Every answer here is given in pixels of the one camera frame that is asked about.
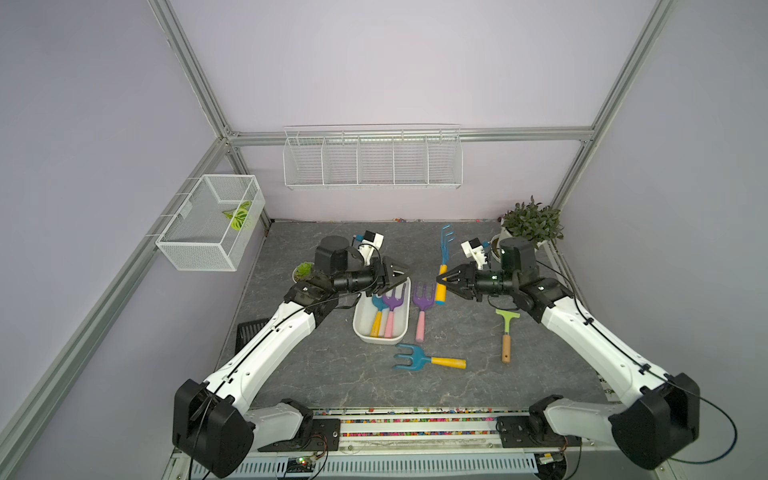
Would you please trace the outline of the teal rake yellow handle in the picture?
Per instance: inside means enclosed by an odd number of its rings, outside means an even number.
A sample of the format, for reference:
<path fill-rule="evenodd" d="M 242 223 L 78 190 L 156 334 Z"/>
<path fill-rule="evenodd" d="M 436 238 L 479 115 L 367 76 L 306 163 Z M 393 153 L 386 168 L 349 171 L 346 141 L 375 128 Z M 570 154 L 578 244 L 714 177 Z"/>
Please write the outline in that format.
<path fill-rule="evenodd" d="M 440 248 L 441 248 L 441 265 L 439 269 L 439 275 L 443 275 L 448 270 L 448 261 L 450 259 L 449 244 L 454 240 L 454 231 L 452 225 L 447 224 L 441 229 Z M 446 301 L 446 286 L 437 283 L 435 291 L 435 302 L 438 305 L 443 305 Z"/>
<path fill-rule="evenodd" d="M 379 338 L 383 335 L 384 332 L 383 312 L 388 309 L 388 305 L 382 297 L 377 295 L 372 297 L 372 304 L 376 308 L 376 314 L 370 331 L 370 336 L 373 338 Z"/>

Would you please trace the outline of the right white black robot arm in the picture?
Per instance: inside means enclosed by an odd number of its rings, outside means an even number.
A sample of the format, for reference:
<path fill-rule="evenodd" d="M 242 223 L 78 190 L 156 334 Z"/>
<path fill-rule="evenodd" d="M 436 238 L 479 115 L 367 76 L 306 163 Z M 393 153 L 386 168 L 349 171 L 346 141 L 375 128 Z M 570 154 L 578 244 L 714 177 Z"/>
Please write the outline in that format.
<path fill-rule="evenodd" d="M 695 442 L 700 389 L 684 373 L 672 376 L 605 330 L 571 289 L 539 271 L 534 245 L 503 240 L 497 270 L 464 263 L 436 281 L 467 300 L 509 296 L 517 308 L 564 340 L 619 398 L 616 405 L 551 395 L 529 409 L 535 435 L 576 436 L 617 447 L 632 463 L 653 470 Z"/>

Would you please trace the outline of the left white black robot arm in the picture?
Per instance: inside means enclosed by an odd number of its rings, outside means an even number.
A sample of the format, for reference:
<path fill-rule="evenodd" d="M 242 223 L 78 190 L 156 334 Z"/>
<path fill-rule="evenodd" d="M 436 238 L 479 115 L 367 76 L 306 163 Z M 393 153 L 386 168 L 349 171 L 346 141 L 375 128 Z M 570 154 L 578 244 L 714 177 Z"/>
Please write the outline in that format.
<path fill-rule="evenodd" d="M 342 236 L 315 250 L 312 272 L 294 283 L 266 325 L 204 381 L 186 380 L 175 392 L 173 445 L 218 478 L 232 474 L 251 448 L 311 438 L 313 415 L 285 399 L 246 416 L 257 393 L 288 354 L 333 312 L 340 299 L 380 295 L 405 283 L 409 267 L 368 244 L 368 253 Z"/>

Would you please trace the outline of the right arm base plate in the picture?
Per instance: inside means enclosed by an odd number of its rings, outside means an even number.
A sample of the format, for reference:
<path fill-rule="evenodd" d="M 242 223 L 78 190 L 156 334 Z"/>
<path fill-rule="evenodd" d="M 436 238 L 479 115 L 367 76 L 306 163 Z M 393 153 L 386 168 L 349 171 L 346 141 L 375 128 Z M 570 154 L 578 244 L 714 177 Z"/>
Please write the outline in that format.
<path fill-rule="evenodd" d="M 503 448 L 578 448 L 582 441 L 576 436 L 555 433 L 543 417 L 508 415 L 496 419 L 495 428 Z"/>

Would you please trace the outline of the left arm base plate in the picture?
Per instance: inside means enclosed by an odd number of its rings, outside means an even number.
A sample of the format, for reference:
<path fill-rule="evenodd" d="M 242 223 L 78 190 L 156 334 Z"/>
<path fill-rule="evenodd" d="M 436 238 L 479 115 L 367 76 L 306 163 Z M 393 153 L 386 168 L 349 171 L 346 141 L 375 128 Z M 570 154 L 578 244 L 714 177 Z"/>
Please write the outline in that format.
<path fill-rule="evenodd" d="M 341 439 L 341 421 L 336 418 L 313 418 L 300 426 L 290 440 L 273 442 L 258 448 L 259 452 L 337 451 Z"/>

